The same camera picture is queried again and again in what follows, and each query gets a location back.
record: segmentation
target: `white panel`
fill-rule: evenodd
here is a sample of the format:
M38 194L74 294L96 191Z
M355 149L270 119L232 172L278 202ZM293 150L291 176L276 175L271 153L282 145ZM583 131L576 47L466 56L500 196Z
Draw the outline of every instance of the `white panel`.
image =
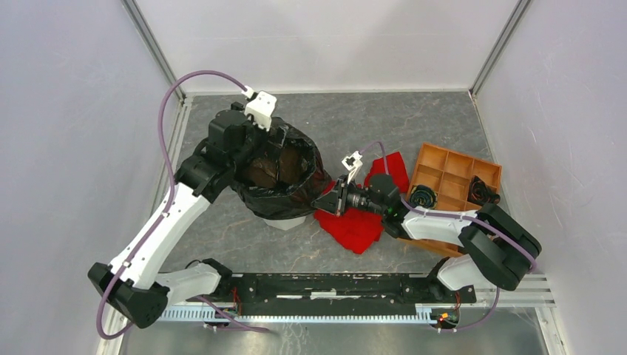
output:
M465 89L516 0L138 1L176 75L272 91ZM192 92L235 88L220 80Z
M624 354L627 2L534 1L480 91L573 354Z
M87 270L149 216L166 89L119 1L0 5L0 354L95 352Z

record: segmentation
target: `black garbage bag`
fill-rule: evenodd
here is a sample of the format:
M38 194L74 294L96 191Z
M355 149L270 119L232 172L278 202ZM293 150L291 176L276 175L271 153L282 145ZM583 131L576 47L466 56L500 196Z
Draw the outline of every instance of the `black garbage bag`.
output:
M231 188L246 207L266 220L302 217L331 181L314 141L272 118L268 142L249 166L238 172Z

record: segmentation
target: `gray marble surface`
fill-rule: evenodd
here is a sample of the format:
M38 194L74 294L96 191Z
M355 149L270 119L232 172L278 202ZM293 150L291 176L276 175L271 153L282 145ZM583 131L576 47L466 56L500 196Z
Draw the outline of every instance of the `gray marble surface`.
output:
M485 134L465 92L389 92L278 95L277 115L318 145L332 178L345 173L340 159L381 140L399 151L411 178L423 142L491 160ZM206 136L215 114L241 96L197 96L193 100L181 157ZM358 182L380 158L365 154ZM225 190L183 235L163 270L179 270L193 259L213 257L237 272L429 271L441 259L392 237L382 236L364 254L342 248L312 216L289 231L267 226Z

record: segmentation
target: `metal frame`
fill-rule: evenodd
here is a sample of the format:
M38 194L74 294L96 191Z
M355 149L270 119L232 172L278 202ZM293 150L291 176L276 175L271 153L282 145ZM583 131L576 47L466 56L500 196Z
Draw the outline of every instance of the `metal frame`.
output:
M490 306L494 299L494 286L493 285L477 285L475 294L477 295L477 303L463 304L464 308L487 308ZM417 311L431 308L450 308L453 304L419 304L416 305ZM178 311L197 311L198 303L195 302L181 302L177 304ZM526 275L524 280L518 286L516 291L508 292L502 291L501 298L498 303L498 308L533 308L538 316L538 322L540 323L540 330L546 344L546 348L549 355L567 355L569 354L566 342L563 338L562 326L560 324L560 318L555 305L555 300L549 288L549 282L546 276L543 274L530 274ZM258 319L241 319L242 321L253 322ZM284 322L285 319L276 319L276 321ZM397 320L391 320L386 322L399 322ZM118 313L116 310L109 312L109 316L106 319L105 329L108 333L114 333L121 329L126 324L126 318ZM97 355L118 355L121 350L123 337L119 337L114 340L101 340L101 344L98 347Z
M180 154L180 148L183 145L183 137L185 136L185 130L187 129L187 121L189 119L189 113L192 110L192 102L194 96L188 96L183 103L179 106L177 116L174 120L174 128L172 129L172 135L168 142L168 152L170 154L170 161L172 165L176 166ZM161 204L161 199L166 193L166 187L168 184L168 172L166 170L166 162L163 162L161 166L161 174L159 177L159 183L155 191L155 199L152 201L152 207L150 214Z
M183 136L187 127L187 120L189 119L189 112L192 108L193 96L186 98L182 105L178 107L177 116L174 120L174 129L168 143L168 152L173 164L176 164L180 154L180 148L183 145ZM167 171L165 163L161 166L160 180L155 188L155 201L153 202L149 211L146 211L146 219L150 217L151 213L161 203L161 198L165 194L167 184ZM106 313L106 319L104 321L104 330L107 334L114 334L122 329L128 320L120 312L116 311L113 307L108 307L109 311ZM121 351L124 335L113 339L105 340L100 339L96 350L97 355L118 355Z
M475 82L470 87L470 95L477 95L479 90L481 90L481 87L485 84L488 75L492 72L492 69L494 69L496 62L498 61L499 57L501 57L503 49L509 42L509 39L512 37L512 33L518 26L518 23L529 8L529 4L531 4L531 2L532 0L518 0L516 7L514 7L514 10L512 11L512 14L507 19L507 23L505 23L505 27L503 27L501 34L498 36L496 43L492 48L492 51L490 51L488 58L486 59L484 65L479 71Z
M562 325L556 308L536 308L542 336L549 355L567 355L566 341L563 338Z
M157 65L163 73L163 76L165 76L168 83L172 85L177 80L177 77L176 75L174 75L174 71L172 71L172 67L170 67L170 64L166 60L166 57L161 50L161 47L159 47L159 44L155 39L155 35L152 34L148 22L146 22L146 19L143 17L139 5L135 0L121 1L122 5L124 5L124 8L129 13L129 17L133 21L133 24L135 24L135 27L137 28L141 38L143 39L144 43L146 43L148 51L152 55L153 59L157 62ZM174 91L174 93L176 94L179 101L183 101L186 97L185 93L180 87L178 87Z

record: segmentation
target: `gray floor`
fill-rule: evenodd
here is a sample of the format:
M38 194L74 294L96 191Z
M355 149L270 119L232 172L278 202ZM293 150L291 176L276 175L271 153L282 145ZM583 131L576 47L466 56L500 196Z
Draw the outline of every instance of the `gray floor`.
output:
M278 115L317 143L325 168L337 177L339 162L373 140L400 151L413 170L418 148L430 142L491 160L484 132L466 93L355 93L278 95ZM196 97L181 157L206 136L216 112L233 97ZM370 160L381 153L366 154ZM429 271L440 257L391 237L382 237L363 255L343 249L310 216L290 231L266 226L231 191L198 218L168 257L163 270L213 257L237 272ZM483 311L463 310L462 324ZM459 334L433 333L421 325L268 324L275 334L213 334L195 323L158 322L125 337L122 354L546 354L532 308L498 310L481 327Z
M241 96L194 98L181 157L189 156L207 134L215 114ZM345 173L340 159L373 140L389 153L400 151L411 178L418 150L430 142L491 160L486 138L465 92L391 92L278 95L277 115L301 129L318 145L332 178ZM365 155L366 167L381 157ZM280 231L264 224L225 190L183 235L163 270L179 270L188 261L213 257L233 271L429 271L436 254L382 237L364 254L343 249L311 216L304 225Z
M438 335L427 325L268 323L273 334L213 333L196 323L160 322L133 329L121 354L128 355L548 355L538 319L523 309L498 310L481 327ZM462 322L481 316L462 311Z

